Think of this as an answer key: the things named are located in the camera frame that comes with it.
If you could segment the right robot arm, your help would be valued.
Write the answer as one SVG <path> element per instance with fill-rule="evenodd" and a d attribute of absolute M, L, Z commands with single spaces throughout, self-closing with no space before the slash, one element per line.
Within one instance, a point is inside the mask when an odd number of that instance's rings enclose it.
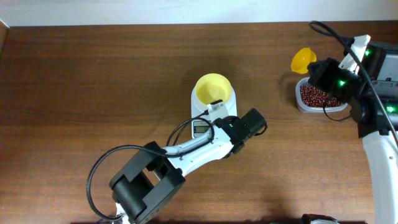
<path fill-rule="evenodd" d="M 397 223 L 397 44 L 368 43 L 362 63 L 369 83 L 332 58 L 310 63 L 308 82 L 351 106 L 371 170 L 376 223 Z"/>

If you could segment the yellow measuring scoop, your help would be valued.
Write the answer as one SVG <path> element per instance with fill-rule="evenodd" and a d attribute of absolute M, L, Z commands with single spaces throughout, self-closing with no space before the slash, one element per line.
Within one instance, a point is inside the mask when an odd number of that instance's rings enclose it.
<path fill-rule="evenodd" d="M 317 61 L 317 56 L 311 48 L 306 47 L 299 50 L 292 59 L 291 70 L 298 74 L 308 73 L 308 66 Z"/>

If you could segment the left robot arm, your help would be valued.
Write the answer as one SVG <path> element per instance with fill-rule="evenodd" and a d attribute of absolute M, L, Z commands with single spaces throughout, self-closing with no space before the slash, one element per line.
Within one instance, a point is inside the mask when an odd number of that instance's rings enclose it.
<path fill-rule="evenodd" d="M 188 174 L 238 153 L 247 140 L 266 129 L 265 118 L 253 108 L 241 118 L 216 118 L 206 132 L 187 142 L 165 147 L 155 141 L 146 144 L 109 182 L 120 223 L 149 222 L 171 201 Z"/>

